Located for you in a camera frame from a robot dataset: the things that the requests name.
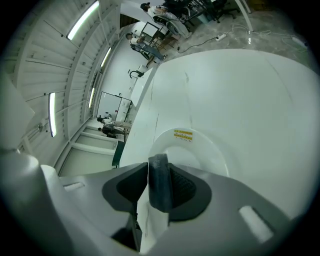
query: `white ceiling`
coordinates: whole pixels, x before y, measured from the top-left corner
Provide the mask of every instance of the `white ceiling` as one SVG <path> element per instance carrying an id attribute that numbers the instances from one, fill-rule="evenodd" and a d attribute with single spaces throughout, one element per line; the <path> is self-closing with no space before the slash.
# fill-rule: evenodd
<path id="1" fill-rule="evenodd" d="M 88 103 L 94 78 L 107 50 L 119 40 L 120 6 L 112 0 L 100 0 L 98 10 L 74 38 L 66 38 L 93 2 L 42 1 L 13 36 L 4 59 L 13 85 L 35 112 L 19 149 L 41 164 L 54 166 L 72 136 L 92 115 L 93 107 L 88 109 Z M 54 138 L 48 125 L 48 94 L 52 92 L 56 93 Z M 41 122 L 45 124 L 42 132 L 38 130 Z"/>

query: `office chair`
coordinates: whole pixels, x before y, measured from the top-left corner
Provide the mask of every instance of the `office chair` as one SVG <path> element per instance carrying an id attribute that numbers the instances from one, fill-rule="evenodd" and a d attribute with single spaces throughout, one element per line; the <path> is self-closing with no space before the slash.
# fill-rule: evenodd
<path id="1" fill-rule="evenodd" d="M 212 2 L 213 5 L 213 11 L 215 12 L 215 18 L 216 22 L 220 23 L 219 19 L 221 18 L 222 15 L 231 15 L 233 19 L 236 18 L 236 16 L 231 13 L 233 11 L 237 11 L 240 13 L 240 10 L 237 8 L 232 8 L 232 9 L 224 9 L 226 5 L 229 5 L 230 3 L 227 3 L 227 0 L 216 0 Z"/>

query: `white slot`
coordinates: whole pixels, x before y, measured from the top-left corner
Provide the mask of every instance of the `white slot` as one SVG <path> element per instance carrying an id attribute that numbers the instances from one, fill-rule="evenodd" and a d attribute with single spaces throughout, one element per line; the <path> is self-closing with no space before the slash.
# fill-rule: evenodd
<path id="1" fill-rule="evenodd" d="M 257 215 L 257 213 L 252 209 L 251 206 L 247 205 L 242 207 L 239 210 L 239 213 L 260 244 L 268 241 L 274 235 L 271 229 Z"/>

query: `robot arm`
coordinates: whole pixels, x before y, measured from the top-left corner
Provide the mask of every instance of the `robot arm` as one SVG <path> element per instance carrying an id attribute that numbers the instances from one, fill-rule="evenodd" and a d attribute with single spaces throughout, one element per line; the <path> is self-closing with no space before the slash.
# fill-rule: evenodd
<path id="1" fill-rule="evenodd" d="M 289 224 L 241 182 L 173 165 L 166 155 L 74 177 L 58 177 L 54 168 L 17 152 L 1 156 L 1 164 L 10 166 L 0 172 L 7 209 L 43 250 L 56 255 L 138 255 L 143 230 L 136 223 L 137 202 L 147 185 L 151 206 L 168 213 L 169 226 L 152 256 L 267 254 Z M 271 236 L 257 237 L 239 211 L 243 207 L 256 212 Z"/>

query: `gray floor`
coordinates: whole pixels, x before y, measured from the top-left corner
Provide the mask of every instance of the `gray floor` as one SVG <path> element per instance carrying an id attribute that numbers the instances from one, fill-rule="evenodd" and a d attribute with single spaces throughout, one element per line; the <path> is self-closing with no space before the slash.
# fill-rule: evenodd
<path id="1" fill-rule="evenodd" d="M 234 30 L 233 33 L 228 33 L 227 37 L 220 42 L 217 42 L 215 39 L 213 39 L 201 46 L 192 47 L 182 54 L 177 52 L 177 44 L 174 45 L 174 49 L 172 49 L 170 46 L 166 46 L 166 51 L 161 51 L 162 53 L 168 54 L 166 61 L 170 61 L 184 55 L 209 50 L 249 49 L 287 57 L 311 68 L 320 74 L 313 54 L 309 50 L 305 51 L 303 47 L 293 42 L 290 38 L 288 38 L 288 36 L 285 36 L 296 35 L 298 38 L 303 39 L 301 35 L 295 33 L 294 25 L 289 21 L 285 14 L 275 10 L 252 11 L 252 13 L 249 14 L 249 18 L 251 20 L 254 32 L 273 32 L 269 35 L 260 35 L 256 33 L 248 33 L 246 29 L 239 28 L 239 25 L 247 26 L 245 18 L 241 13 L 237 13 L 236 11 L 233 13 L 236 16 L 236 19 L 233 19 L 229 15 L 224 15 L 219 19 L 220 23 L 212 20 L 208 24 L 203 24 L 197 20 L 194 20 L 196 23 L 195 26 L 190 26 L 190 30 L 193 32 L 193 35 L 188 39 L 180 38 L 178 40 L 180 52 L 183 52 L 192 45 L 201 44 L 208 39 L 211 39 L 217 35 L 221 35 L 224 32 L 232 32 L 233 28 Z"/>

